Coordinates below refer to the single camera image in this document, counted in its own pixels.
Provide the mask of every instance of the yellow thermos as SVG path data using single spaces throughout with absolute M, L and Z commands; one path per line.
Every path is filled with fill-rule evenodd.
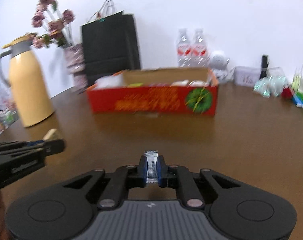
M 1 66 L 0 78 L 11 88 L 24 127 L 37 124 L 54 112 L 40 65 L 30 46 L 28 36 L 22 36 L 3 46 L 3 49 L 11 49 L 0 54 L 0 60 L 4 56 L 12 55 L 9 80 L 5 79 Z

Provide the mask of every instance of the white wall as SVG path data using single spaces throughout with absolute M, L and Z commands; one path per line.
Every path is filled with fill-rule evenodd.
M 104 0 L 58 0 L 60 11 L 76 14 L 73 34 L 81 40 L 80 26 Z M 178 28 L 202 27 L 209 49 L 222 49 L 229 67 L 260 67 L 261 55 L 270 66 L 281 66 L 288 78 L 303 63 L 303 0 L 114 0 L 117 10 L 134 13 L 143 68 L 176 66 Z M 0 0 L 1 45 L 33 31 L 30 19 L 37 0 Z M 72 85 L 61 49 L 35 51 L 51 96 Z

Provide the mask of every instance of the clear plastic packaging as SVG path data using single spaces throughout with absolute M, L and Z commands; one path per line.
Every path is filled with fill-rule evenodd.
M 269 76 L 257 81 L 253 91 L 266 98 L 269 98 L 270 95 L 278 97 L 286 85 L 288 85 L 288 81 L 285 76 Z
M 179 67 L 190 67 L 191 46 L 187 36 L 187 29 L 179 29 L 179 40 L 177 44 L 177 56 Z
M 208 62 L 207 43 L 204 39 L 203 30 L 196 29 L 194 43 L 192 45 L 192 67 L 206 67 Z

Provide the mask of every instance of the thermos lid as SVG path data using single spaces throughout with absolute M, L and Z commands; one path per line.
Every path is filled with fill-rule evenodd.
M 28 41 L 28 39 L 29 39 L 28 35 L 21 36 L 19 38 L 14 39 L 11 43 L 8 43 L 8 44 L 4 45 L 2 48 L 6 49 L 8 47 L 11 47 L 11 46 L 17 44 L 18 42 Z

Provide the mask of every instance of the brown table surface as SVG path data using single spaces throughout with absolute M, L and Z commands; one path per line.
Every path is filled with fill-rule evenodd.
M 38 140 L 57 128 L 66 150 L 47 166 L 5 187 L 9 205 L 30 192 L 94 168 L 107 172 L 138 164 L 145 150 L 158 150 L 168 164 L 192 172 L 211 168 L 289 200 L 297 211 L 290 239 L 303 239 L 303 111 L 280 98 L 263 98 L 251 88 L 221 85 L 215 117 L 188 114 L 92 114 L 86 94 L 66 90 L 53 98 L 55 114 L 23 128 L 20 121 L 0 135 L 7 140 Z M 173 198 L 157 185 L 132 189 L 131 198 Z

